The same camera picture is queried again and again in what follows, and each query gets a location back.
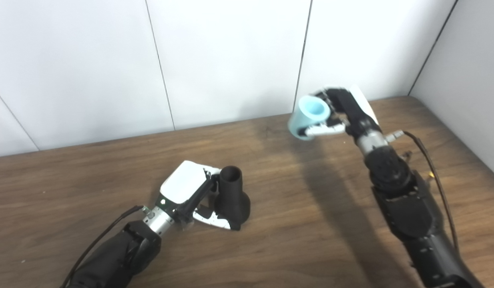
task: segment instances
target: robotic hand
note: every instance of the robotic hand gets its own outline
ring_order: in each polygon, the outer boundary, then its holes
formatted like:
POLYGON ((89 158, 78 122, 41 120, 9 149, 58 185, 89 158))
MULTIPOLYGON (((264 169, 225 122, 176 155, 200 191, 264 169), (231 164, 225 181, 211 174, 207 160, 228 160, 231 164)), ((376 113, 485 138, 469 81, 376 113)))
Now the robotic hand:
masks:
POLYGON ((353 137, 369 169, 381 212, 391 232, 404 244, 425 287, 483 288, 448 240, 443 215, 428 184, 390 145, 406 134, 426 153, 421 141, 401 130, 382 135, 372 108, 357 87, 350 91, 323 89, 302 97, 288 128, 303 140, 343 132, 353 137))
POLYGON ((124 213, 112 226, 131 212, 141 209, 143 220, 126 224, 121 232, 101 244, 80 266, 69 273, 62 288, 125 288, 132 277, 142 272, 158 255, 161 237, 174 222, 184 226, 198 220, 228 230, 240 230, 249 217, 251 201, 242 191, 242 173, 235 166, 220 170, 184 161, 160 187, 152 210, 136 206, 124 213), (218 192, 214 209, 200 205, 210 193, 218 192))

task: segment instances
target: blue cylindrical object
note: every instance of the blue cylindrical object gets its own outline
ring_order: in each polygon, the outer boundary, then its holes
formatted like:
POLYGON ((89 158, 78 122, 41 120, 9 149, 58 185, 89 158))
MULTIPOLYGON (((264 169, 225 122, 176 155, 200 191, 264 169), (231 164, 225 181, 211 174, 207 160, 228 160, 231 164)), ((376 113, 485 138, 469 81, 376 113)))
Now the blue cylindrical object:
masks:
POLYGON ((300 98, 295 111, 288 120, 288 129, 293 136, 302 140, 315 137, 301 136, 299 130, 324 122, 331 116, 331 109, 324 100, 306 95, 300 98))

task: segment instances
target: wooden tabletop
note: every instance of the wooden tabletop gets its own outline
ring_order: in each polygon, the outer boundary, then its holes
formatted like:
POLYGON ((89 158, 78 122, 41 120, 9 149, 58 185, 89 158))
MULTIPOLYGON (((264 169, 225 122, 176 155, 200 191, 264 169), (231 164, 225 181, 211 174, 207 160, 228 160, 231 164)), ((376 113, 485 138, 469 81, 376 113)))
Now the wooden tabletop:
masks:
MULTIPOLYGON (((421 137, 450 200, 462 257, 494 288, 494 174, 417 100, 372 105, 384 131, 421 137)), ((239 166, 251 217, 239 232, 198 222, 172 228, 129 287, 422 287, 351 137, 300 141, 287 131, 288 117, 1 157, 0 288, 59 287, 110 222, 134 204, 153 206, 183 160, 239 166)), ((411 140, 394 146, 415 152, 412 168, 428 173, 411 140)))

